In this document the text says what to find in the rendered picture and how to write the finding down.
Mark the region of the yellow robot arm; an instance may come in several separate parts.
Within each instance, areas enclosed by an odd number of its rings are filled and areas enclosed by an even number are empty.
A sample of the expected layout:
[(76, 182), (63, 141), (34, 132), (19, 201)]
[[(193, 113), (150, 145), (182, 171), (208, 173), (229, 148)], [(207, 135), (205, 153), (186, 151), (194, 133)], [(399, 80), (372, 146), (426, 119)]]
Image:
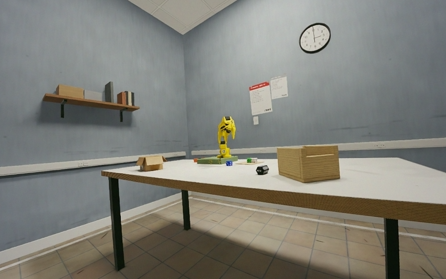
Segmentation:
[(223, 129), (225, 126), (227, 125), (235, 125), (234, 120), (231, 117), (223, 117), (222, 122), (218, 125), (218, 143), (219, 148), (221, 150), (219, 150), (219, 153), (221, 153), (222, 155), (218, 155), (217, 158), (229, 158), (231, 156), (231, 154), (229, 154), (229, 148), (227, 148), (225, 140), (224, 141), (220, 141), (221, 137), (225, 137), (225, 133), (224, 130), (221, 132), (221, 129)]

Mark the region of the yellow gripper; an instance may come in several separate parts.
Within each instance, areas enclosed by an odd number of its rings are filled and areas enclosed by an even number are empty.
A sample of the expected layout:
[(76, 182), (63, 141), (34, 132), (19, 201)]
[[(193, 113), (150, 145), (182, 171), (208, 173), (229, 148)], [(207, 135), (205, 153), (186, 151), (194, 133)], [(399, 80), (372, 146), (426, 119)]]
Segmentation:
[(224, 130), (224, 133), (225, 133), (225, 137), (224, 137), (225, 143), (227, 142), (227, 138), (228, 138), (228, 135), (230, 134), (230, 132), (232, 132), (233, 139), (235, 138), (235, 130), (236, 130), (235, 125), (233, 125), (233, 124), (227, 125), (221, 130)]

